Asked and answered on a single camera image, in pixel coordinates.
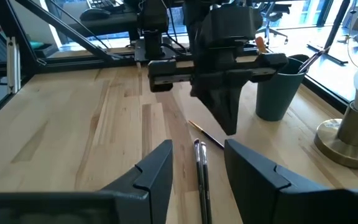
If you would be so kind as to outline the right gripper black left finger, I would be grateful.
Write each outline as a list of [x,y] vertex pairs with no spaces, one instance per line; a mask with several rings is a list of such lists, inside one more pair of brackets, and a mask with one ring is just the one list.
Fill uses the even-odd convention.
[[173,183],[173,142],[162,141],[101,190],[113,196],[114,223],[166,223]]

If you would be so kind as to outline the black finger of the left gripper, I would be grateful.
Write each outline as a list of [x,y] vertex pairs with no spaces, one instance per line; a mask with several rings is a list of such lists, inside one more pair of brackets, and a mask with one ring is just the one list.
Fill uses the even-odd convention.
[[227,135],[231,134],[231,108],[227,90],[202,89],[200,86],[193,85],[190,95],[197,97],[207,107]]
[[239,111],[239,100],[241,95],[241,88],[231,88],[226,92],[227,101],[227,135],[236,134],[237,119]]

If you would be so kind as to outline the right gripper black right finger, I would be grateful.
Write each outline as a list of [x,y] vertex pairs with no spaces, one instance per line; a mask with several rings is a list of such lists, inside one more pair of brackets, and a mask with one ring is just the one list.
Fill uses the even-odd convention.
[[224,161],[244,223],[309,223],[305,194],[328,189],[234,139],[225,140]]

